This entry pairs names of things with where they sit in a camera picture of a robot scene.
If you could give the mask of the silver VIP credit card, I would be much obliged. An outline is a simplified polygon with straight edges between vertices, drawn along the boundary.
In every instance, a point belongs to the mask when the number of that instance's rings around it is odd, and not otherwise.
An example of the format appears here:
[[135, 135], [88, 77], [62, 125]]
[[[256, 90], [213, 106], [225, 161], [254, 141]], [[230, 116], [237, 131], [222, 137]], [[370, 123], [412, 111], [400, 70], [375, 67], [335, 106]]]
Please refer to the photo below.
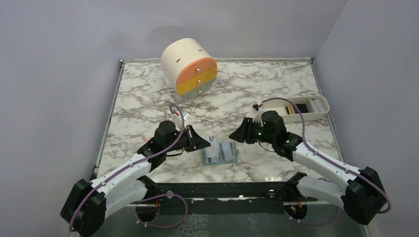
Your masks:
[[223, 142], [219, 144], [221, 161], [235, 160], [235, 144], [233, 142]]

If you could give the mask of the green card holder wallet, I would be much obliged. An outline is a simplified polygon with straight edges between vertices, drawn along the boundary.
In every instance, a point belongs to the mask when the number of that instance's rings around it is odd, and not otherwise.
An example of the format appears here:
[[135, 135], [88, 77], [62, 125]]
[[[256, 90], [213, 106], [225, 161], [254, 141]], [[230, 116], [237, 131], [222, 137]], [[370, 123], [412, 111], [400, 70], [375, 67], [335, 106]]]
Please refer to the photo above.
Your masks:
[[203, 165], [220, 165], [237, 163], [239, 157], [239, 150], [235, 142], [219, 143], [218, 151], [214, 146], [202, 149], [202, 164]]

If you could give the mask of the white plastic tray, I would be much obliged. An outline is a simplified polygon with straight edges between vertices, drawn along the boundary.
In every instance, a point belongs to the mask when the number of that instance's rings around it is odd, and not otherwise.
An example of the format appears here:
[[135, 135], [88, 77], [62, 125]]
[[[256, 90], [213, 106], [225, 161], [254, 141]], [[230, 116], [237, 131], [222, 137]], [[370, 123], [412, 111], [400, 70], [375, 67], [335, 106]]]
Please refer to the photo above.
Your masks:
[[254, 120], [261, 120], [261, 115], [267, 111], [276, 111], [285, 123], [319, 120], [329, 111], [330, 106], [324, 96], [300, 96], [285, 99], [272, 99], [252, 105], [256, 112]]

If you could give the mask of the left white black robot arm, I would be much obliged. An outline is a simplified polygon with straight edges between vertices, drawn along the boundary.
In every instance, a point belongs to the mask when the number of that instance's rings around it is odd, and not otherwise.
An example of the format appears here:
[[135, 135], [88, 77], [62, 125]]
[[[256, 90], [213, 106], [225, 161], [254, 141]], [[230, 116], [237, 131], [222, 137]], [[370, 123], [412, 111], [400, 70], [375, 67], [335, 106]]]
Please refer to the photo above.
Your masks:
[[140, 180], [159, 167], [174, 150], [193, 152], [211, 146], [191, 125], [182, 131], [172, 121], [162, 121], [154, 136], [137, 150], [127, 162], [100, 178], [77, 181], [60, 212], [71, 232], [90, 237], [106, 218], [126, 205], [151, 202], [155, 189]]

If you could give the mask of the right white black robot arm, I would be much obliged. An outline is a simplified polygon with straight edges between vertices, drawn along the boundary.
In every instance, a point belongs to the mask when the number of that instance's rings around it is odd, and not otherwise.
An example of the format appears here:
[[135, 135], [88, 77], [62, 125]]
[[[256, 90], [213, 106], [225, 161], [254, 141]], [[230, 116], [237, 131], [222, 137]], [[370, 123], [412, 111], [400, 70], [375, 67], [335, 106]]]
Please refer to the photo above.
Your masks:
[[244, 118], [229, 138], [238, 143], [268, 143], [279, 156], [304, 165], [326, 179], [319, 181], [306, 175], [288, 184], [285, 194], [292, 201], [303, 196], [320, 199], [342, 208], [362, 225], [368, 225], [389, 205], [379, 174], [373, 168], [360, 169], [313, 148], [303, 137], [287, 131], [276, 111], [263, 112], [260, 121]]

